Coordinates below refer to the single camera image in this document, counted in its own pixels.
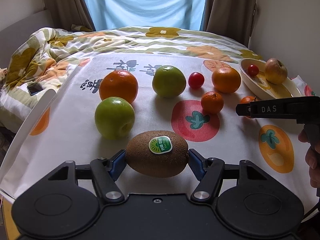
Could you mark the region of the person's right hand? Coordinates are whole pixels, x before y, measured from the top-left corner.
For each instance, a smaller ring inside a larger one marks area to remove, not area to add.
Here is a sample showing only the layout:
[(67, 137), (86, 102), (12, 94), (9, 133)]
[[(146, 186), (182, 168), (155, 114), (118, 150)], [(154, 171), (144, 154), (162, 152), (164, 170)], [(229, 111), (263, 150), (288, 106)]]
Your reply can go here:
[(319, 171), (319, 140), (314, 146), (314, 149), (310, 146), (306, 152), (305, 161), (309, 166), (310, 185), (313, 188), (319, 188), (320, 186), (320, 171)]

